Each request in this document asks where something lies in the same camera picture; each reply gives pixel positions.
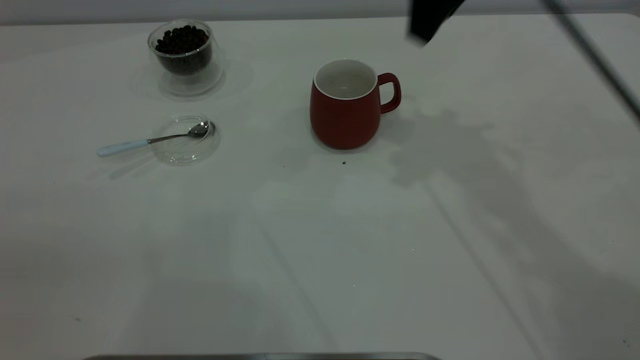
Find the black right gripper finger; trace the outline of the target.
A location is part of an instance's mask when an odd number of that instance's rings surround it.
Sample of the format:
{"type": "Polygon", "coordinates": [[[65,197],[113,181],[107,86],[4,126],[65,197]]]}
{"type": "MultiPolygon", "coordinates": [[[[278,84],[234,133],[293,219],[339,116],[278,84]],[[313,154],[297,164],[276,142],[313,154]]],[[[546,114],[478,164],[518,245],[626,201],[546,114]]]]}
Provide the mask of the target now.
{"type": "Polygon", "coordinates": [[[412,0],[407,36],[420,46],[426,46],[462,4],[464,0],[412,0]]]}

